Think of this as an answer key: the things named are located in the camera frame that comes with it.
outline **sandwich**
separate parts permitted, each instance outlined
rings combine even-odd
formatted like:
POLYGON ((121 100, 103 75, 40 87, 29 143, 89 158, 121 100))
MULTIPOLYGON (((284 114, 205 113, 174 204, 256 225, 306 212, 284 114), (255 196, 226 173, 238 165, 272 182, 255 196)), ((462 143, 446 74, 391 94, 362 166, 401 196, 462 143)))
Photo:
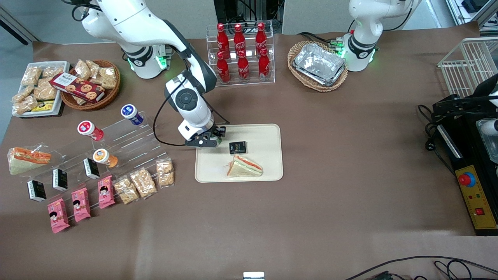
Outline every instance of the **sandwich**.
POLYGON ((240 176, 250 176, 256 177, 263 174, 263 168, 257 163, 243 158, 236 154, 234 160, 230 163, 230 169, 228 170, 228 177, 240 177, 240 176))
POLYGON ((12 175, 17 175, 50 163, 50 158, 46 152, 15 147, 9 150, 8 168, 12 175))

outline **brown table surface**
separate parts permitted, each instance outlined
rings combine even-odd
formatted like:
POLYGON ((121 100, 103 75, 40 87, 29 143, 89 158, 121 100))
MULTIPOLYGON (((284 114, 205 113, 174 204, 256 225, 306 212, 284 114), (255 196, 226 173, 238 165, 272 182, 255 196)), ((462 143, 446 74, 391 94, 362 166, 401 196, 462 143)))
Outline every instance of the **brown table surface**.
MULTIPOLYGON (((385 32, 366 70, 349 73, 332 93, 317 93, 287 69, 288 50, 303 38, 277 35, 275 84, 216 88, 206 97, 233 124, 280 126, 280 181, 201 184, 195 149, 164 146, 175 163, 174 187, 53 234, 45 204, 30 201, 0 161, 0 279, 241 279, 244 271, 265 271, 267 279, 344 279, 413 255, 498 267, 498 238, 474 236, 454 177, 424 149, 426 121, 416 112, 444 96, 436 63, 461 39, 477 36, 476 24, 385 32)), ((205 41, 191 42, 206 58, 205 41)), ((141 80, 121 54, 112 43, 35 43, 35 61, 114 62, 122 90, 96 112, 66 108, 59 118, 12 118, 0 154, 78 140, 78 122, 108 126, 122 119, 126 103, 153 116, 164 83, 183 63, 175 56, 172 70, 141 80)), ((180 122, 166 106, 159 136, 182 142, 180 122)), ((383 269, 441 277, 430 260, 383 269)))

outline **pink snack package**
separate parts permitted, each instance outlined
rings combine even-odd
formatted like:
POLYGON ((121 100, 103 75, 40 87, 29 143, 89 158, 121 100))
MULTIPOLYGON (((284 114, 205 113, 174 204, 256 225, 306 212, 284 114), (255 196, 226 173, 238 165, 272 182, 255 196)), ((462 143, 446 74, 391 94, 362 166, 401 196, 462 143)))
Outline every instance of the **pink snack package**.
POLYGON ((71 195, 73 196, 73 211, 76 222, 91 217, 87 188, 79 189, 71 195))
POLYGON ((115 204, 114 201, 114 190, 111 181, 112 175, 107 176, 101 180, 97 184, 99 188, 99 207, 100 209, 104 209, 108 206, 115 204))
POLYGON ((53 233, 58 233, 61 230, 69 227, 66 214, 66 204, 61 198, 48 205, 48 214, 50 215, 50 226, 53 233))

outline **coca-cola bottle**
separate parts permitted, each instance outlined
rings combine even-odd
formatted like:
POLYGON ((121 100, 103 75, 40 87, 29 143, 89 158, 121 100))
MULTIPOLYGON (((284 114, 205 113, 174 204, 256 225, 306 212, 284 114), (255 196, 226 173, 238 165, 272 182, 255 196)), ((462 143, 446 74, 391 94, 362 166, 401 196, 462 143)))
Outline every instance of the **coca-cola bottle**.
POLYGON ((239 61, 237 62, 237 65, 239 67, 239 78, 241 80, 241 83, 247 83, 249 81, 249 62, 246 58, 245 51, 240 52, 239 55, 239 61))
POLYGON ((218 74, 220 74, 220 79, 222 84, 227 84, 230 82, 230 73, 228 72, 228 63, 224 58, 224 54, 222 51, 217 53, 218 62, 216 66, 218 67, 218 74))
POLYGON ((218 23, 218 48, 223 52, 224 59, 230 59, 230 46, 228 45, 228 36, 225 34, 223 23, 218 23))
POLYGON ((246 57, 246 39, 242 34, 242 25, 240 23, 235 24, 234 44, 237 57, 240 58, 242 54, 246 57))
POLYGON ((259 58, 259 79, 267 81, 270 77, 270 59, 268 58, 268 49, 261 49, 261 57, 259 58))
POLYGON ((264 23, 260 22, 257 24, 256 34, 256 55, 258 57, 261 55, 262 49, 266 49, 266 34, 264 33, 264 23))

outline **clear acrylic display stand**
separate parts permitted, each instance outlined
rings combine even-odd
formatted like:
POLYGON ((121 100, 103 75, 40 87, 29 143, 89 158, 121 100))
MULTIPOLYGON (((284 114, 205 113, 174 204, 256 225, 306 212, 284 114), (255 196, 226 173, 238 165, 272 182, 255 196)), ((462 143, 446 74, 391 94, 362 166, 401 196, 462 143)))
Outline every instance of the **clear acrylic display stand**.
POLYGON ((218 49, 218 30, 216 25, 209 25, 207 27, 206 42, 208 46, 209 55, 209 65, 217 73, 218 81, 216 83, 217 87, 221 86, 233 86, 233 85, 247 85, 247 84, 261 84, 261 83, 274 83, 275 82, 275 53, 273 45, 273 26, 271 20, 262 21, 248 21, 241 22, 242 32, 246 38, 246 55, 249 62, 249 80, 242 83, 239 79, 239 68, 237 66, 237 56, 235 54, 234 46, 234 34, 235 34, 235 23, 225 24, 225 33, 228 36, 228 43, 230 46, 230 59, 228 62, 228 70, 230 73, 230 82, 226 85, 222 84, 220 77, 218 75, 218 68, 216 67, 216 62, 218 58, 216 54, 219 52, 218 49), (257 34, 257 24, 258 22, 264 22, 265 24, 265 34, 266 34, 266 45, 268 48, 268 58, 270 59, 270 77, 267 81, 262 81, 259 79, 259 58, 256 56, 256 34, 257 34))
POLYGON ((123 119, 103 128, 104 138, 99 142, 92 141, 89 137, 81 136, 81 140, 50 152, 52 154, 51 164, 31 170, 31 174, 28 174, 27 177, 22 177, 22 181, 27 183, 28 181, 36 180, 43 183, 47 195, 47 199, 44 201, 46 205, 63 198, 69 220, 73 219, 71 193, 86 187, 91 205, 90 210, 92 210, 99 204, 97 182, 109 175, 113 175, 114 181, 123 175, 144 167, 152 175, 156 187, 158 187, 155 161, 166 158, 167 153, 155 139, 152 127, 149 125, 150 120, 143 111, 140 112, 140 115, 143 116, 143 123, 139 126, 135 126, 129 120, 123 119), (113 168, 98 164, 100 178, 90 179, 85 174, 83 160, 92 158, 94 151, 100 148, 104 148, 110 154, 116 156, 118 164, 113 168), (55 168, 67 172, 68 189, 66 191, 61 192, 52 187, 52 170, 55 168))

